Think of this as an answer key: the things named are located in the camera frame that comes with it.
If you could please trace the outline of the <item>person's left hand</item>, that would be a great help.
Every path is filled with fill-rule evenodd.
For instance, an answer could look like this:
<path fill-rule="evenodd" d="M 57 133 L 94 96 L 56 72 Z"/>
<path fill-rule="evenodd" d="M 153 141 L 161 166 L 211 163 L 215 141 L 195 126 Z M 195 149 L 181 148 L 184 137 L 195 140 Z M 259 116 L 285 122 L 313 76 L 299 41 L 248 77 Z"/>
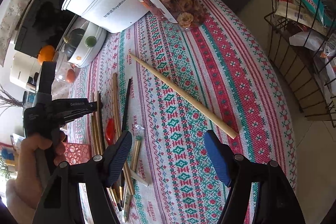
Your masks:
<path fill-rule="evenodd" d="M 7 208 L 11 214 L 35 210 L 41 199 L 43 188 L 37 171 L 35 151 L 50 148 L 52 141 L 38 133 L 21 142 L 17 178 L 6 183 Z"/>

